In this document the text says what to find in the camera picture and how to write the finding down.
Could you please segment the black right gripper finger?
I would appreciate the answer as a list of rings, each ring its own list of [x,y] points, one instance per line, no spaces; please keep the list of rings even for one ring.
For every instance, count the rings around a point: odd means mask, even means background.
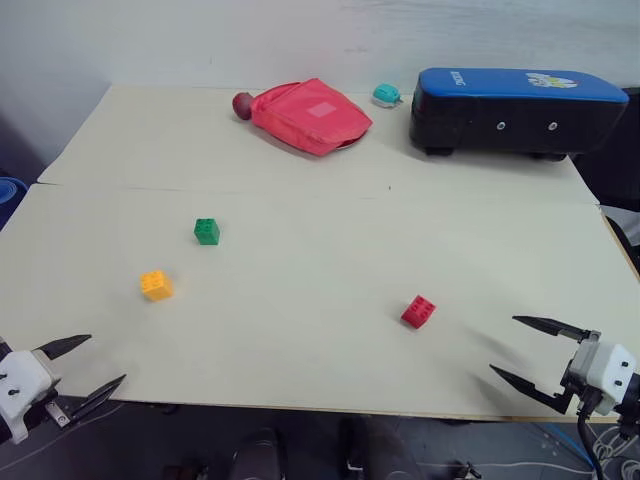
[[[571,403],[571,392],[567,389],[563,393],[554,393],[553,395],[539,391],[535,384],[516,375],[490,364],[489,367],[498,374],[504,381],[511,385],[521,394],[551,408],[552,410],[565,414]]]
[[[526,315],[514,315],[512,319],[551,336],[564,336],[578,343],[584,340],[583,329],[558,320]]]

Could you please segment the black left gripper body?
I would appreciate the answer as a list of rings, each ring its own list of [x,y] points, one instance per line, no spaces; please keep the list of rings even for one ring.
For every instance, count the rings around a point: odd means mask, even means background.
[[[60,428],[70,426],[71,418],[59,402],[56,390],[61,375],[42,350],[32,350],[30,354],[35,361],[36,381],[31,393],[29,430],[34,430],[49,420]]]

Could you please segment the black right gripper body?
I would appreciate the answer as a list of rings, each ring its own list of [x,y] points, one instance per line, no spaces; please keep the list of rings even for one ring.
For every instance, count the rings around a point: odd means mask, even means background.
[[[596,381],[599,375],[596,357],[600,351],[601,333],[597,330],[581,330],[580,333],[562,331],[562,334],[578,342],[578,348],[560,381],[564,388],[563,395],[568,398],[566,404],[576,396],[579,399],[577,413],[590,416],[602,402],[602,390]]]

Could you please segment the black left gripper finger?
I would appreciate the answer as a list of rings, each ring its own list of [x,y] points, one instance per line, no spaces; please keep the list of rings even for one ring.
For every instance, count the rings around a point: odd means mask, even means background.
[[[69,414],[71,423],[76,424],[80,422],[83,418],[100,408],[110,399],[111,395],[118,389],[125,378],[126,374],[120,375],[89,394],[78,406],[71,410]]]
[[[91,334],[79,334],[70,337],[56,339],[42,346],[42,352],[49,360],[55,360],[91,339]]]

